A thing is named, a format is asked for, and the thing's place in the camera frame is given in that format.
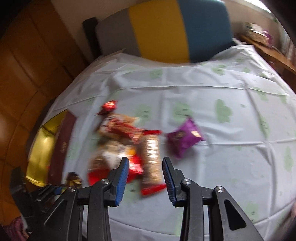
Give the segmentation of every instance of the window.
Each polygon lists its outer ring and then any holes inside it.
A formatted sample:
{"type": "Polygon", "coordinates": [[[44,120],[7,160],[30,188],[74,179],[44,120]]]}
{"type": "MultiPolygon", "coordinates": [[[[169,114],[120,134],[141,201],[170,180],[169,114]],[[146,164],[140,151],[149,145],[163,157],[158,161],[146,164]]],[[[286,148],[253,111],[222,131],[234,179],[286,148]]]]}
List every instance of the window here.
{"type": "Polygon", "coordinates": [[[263,10],[266,10],[267,12],[270,12],[268,10],[268,8],[265,7],[265,5],[262,2],[260,2],[260,0],[244,0],[244,1],[247,1],[247,2],[253,4],[253,5],[255,5],[255,6],[261,8],[261,9],[263,9],[263,10]]]}

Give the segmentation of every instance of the open gift box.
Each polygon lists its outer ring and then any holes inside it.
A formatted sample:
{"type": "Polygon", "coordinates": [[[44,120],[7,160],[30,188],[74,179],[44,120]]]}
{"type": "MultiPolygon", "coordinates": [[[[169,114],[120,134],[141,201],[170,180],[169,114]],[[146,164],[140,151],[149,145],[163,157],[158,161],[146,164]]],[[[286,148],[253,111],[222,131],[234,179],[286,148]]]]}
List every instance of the open gift box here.
{"type": "Polygon", "coordinates": [[[64,110],[41,126],[32,144],[26,179],[36,186],[60,185],[76,117],[64,110]]]}

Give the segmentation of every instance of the beige wall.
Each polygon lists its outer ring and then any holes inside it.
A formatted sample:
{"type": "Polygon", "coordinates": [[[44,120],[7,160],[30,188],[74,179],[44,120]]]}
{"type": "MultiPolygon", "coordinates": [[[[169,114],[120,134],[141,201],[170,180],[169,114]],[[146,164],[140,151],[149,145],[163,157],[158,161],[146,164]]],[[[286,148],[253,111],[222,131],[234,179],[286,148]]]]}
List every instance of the beige wall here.
{"type": "MultiPolygon", "coordinates": [[[[92,55],[85,38],[82,22],[91,17],[103,20],[124,8],[133,6],[147,0],[51,0],[64,21],[69,32],[75,39],[88,61],[92,61],[92,55]]],[[[243,33],[243,23],[256,23],[268,29],[275,36],[275,46],[279,46],[279,29],[277,23],[272,18],[264,14],[263,11],[255,10],[256,7],[249,3],[244,5],[238,3],[243,0],[224,0],[229,11],[231,25],[234,34],[243,33]]]]}

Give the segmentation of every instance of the metal screw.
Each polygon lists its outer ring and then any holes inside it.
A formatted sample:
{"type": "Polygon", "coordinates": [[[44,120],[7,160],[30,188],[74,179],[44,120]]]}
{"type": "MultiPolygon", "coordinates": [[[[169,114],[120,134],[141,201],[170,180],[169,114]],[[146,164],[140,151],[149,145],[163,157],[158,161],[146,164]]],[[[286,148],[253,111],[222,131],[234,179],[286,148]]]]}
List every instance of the metal screw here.
{"type": "Polygon", "coordinates": [[[186,184],[186,185],[191,184],[191,180],[188,179],[188,178],[183,179],[182,182],[183,182],[184,184],[186,184]]]}
{"type": "Polygon", "coordinates": [[[221,192],[224,192],[225,189],[224,189],[224,187],[218,186],[218,187],[216,187],[216,191],[221,193],[221,192]]]}
{"type": "Polygon", "coordinates": [[[103,184],[106,185],[106,184],[108,184],[110,181],[109,181],[108,179],[104,178],[104,179],[101,180],[101,182],[102,182],[103,184]]]}
{"type": "Polygon", "coordinates": [[[69,192],[74,192],[75,190],[76,190],[76,187],[75,186],[68,187],[68,191],[69,192]]]}

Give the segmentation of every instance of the purple snack package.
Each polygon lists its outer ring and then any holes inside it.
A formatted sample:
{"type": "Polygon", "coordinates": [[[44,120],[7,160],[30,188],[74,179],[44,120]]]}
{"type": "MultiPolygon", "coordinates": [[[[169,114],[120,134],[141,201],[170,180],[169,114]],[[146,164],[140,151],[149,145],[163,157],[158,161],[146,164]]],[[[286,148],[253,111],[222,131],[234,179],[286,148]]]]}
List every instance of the purple snack package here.
{"type": "Polygon", "coordinates": [[[199,141],[204,141],[200,129],[193,120],[188,119],[177,129],[168,133],[168,143],[178,159],[183,158],[185,151],[199,141]]]}

